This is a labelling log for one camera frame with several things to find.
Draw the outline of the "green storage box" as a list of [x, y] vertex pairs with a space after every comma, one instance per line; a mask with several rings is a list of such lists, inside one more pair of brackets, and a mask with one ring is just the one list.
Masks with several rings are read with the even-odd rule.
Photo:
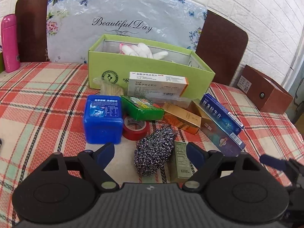
[[[162, 60], [120, 54], [120, 44], [146, 44], [153, 54], [166, 51]], [[183, 96], [200, 99], [212, 82], [215, 72], [197, 54], [190, 50], [157, 41], [117, 35], [103, 35], [88, 50], [89, 87], [99, 89], [94, 79], [128, 88], [130, 72], [144, 72], [183, 76], [188, 87]]]

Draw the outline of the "green tray box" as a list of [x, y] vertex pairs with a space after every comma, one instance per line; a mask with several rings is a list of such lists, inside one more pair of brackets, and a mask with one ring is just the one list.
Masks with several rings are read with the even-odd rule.
[[0, 73], [5, 71], [3, 53], [0, 51]]

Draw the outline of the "pink thermos bottle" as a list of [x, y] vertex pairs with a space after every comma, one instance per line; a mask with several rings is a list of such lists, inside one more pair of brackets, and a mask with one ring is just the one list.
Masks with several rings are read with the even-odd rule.
[[10, 73], [20, 67], [17, 45], [17, 18], [15, 14], [3, 17], [1, 22], [1, 40], [5, 71]]

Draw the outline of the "dark brown headboard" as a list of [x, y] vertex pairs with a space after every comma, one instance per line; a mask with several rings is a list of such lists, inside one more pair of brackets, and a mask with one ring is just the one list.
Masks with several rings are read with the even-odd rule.
[[[47, 0], [17, 0], [17, 42], [21, 62], [48, 60], [46, 48]], [[196, 53], [215, 72], [214, 82], [230, 85], [248, 44], [247, 33], [220, 15], [208, 11]]]

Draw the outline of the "red tape roll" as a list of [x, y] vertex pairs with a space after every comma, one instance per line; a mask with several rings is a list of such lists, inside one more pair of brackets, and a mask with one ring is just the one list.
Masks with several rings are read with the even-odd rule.
[[132, 117], [124, 116], [123, 137], [131, 141], [139, 141], [149, 132], [148, 121], [136, 121]]

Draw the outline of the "blue medicine box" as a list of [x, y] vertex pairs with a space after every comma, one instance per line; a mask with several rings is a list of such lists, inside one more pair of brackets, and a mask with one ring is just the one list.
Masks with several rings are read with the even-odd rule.
[[200, 104], [203, 105], [207, 114], [218, 122], [227, 133], [239, 135], [244, 129], [244, 125], [211, 94], [205, 93]]

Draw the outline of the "steel wool scrubber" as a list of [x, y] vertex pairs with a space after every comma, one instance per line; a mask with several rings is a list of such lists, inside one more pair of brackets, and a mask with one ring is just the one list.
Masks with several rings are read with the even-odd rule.
[[162, 125], [136, 143], [134, 165], [140, 176], [150, 176], [166, 163], [174, 149], [176, 133], [169, 125]]

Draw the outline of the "pink item in box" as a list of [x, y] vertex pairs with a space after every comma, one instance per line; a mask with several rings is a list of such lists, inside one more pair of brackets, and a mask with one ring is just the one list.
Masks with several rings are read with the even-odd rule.
[[119, 49], [120, 49], [120, 54], [125, 54], [125, 51], [124, 51], [124, 44], [120, 43], [119, 45]]

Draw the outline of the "gold orange cosmetic box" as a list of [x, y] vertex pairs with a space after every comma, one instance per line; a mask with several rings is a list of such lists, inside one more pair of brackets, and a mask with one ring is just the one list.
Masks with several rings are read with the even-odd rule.
[[174, 104], [165, 103], [163, 120], [185, 132], [196, 135], [201, 125], [201, 117]]

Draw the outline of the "white fabric glove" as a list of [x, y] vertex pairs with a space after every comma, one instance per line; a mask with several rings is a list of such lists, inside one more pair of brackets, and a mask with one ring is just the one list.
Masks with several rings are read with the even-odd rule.
[[149, 58], [155, 60], [164, 59], [169, 55], [167, 51], [160, 51], [153, 54], [150, 48], [144, 43], [139, 43], [138, 45], [124, 44], [124, 51], [125, 51], [125, 55], [128, 56], [136, 56], [136, 57]]

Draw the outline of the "plaid bed sheet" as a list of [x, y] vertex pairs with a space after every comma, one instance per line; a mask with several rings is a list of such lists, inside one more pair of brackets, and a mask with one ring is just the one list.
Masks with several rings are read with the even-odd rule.
[[[247, 153], [303, 162], [303, 138], [286, 115], [258, 111], [230, 86], [212, 83], [208, 91], [244, 124], [239, 137]], [[86, 142], [82, 124], [91, 94], [84, 64], [33, 62], [1, 73], [1, 227], [18, 222], [12, 193], [50, 154], [98, 149]]]

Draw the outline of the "long blue gradient box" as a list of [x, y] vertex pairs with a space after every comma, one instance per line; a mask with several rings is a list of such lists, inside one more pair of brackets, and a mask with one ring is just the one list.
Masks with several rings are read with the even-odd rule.
[[245, 148], [245, 143], [233, 132], [226, 132], [210, 115], [207, 114], [198, 99], [191, 101], [188, 110], [201, 117], [200, 129], [224, 156], [238, 156]]

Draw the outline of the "olive green small box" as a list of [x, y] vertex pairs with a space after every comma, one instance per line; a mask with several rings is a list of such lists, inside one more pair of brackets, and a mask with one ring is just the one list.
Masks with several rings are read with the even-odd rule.
[[169, 172], [173, 183], [184, 183], [193, 175], [186, 147], [185, 142], [174, 141], [174, 149], [169, 160]]

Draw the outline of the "floral packaged pillow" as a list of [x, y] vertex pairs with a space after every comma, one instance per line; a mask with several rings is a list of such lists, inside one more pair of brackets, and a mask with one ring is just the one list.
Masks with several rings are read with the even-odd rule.
[[104, 34], [195, 50], [207, 12], [191, 0], [48, 0], [48, 57], [87, 63], [89, 48]]

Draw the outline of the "brown cardboard box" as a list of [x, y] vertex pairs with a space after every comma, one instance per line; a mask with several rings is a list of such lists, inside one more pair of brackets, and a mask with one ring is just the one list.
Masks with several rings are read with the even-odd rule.
[[246, 65], [237, 87], [261, 112], [284, 114], [293, 97], [274, 79]]

